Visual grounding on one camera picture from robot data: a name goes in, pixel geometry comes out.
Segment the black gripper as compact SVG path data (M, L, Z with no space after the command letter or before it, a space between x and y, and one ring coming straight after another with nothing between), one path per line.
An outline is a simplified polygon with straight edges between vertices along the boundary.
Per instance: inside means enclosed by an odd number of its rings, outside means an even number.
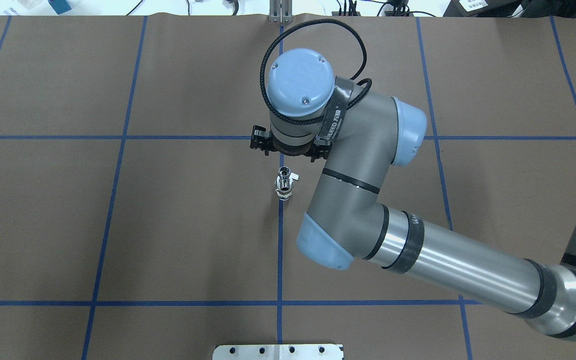
M270 152L279 152L287 157L307 157L311 163L318 159L327 160L331 152L331 145L327 145L317 137L302 145L288 145L281 142L272 130L254 125L250 136L250 149L261 150L266 155Z

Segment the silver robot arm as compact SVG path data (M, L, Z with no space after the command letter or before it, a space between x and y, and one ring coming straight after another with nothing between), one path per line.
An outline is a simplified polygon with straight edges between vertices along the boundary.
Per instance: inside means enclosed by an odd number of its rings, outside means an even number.
M250 148L325 162L295 244L320 266L345 271L356 259L493 306L547 337L576 342L576 225L558 264L515 256L454 231L445 169L437 159L434 191L446 226L420 205L383 203L395 192L391 167L408 166L436 132L429 112L371 91L371 79L335 76L310 48L294 48L260 66L270 126L254 126Z

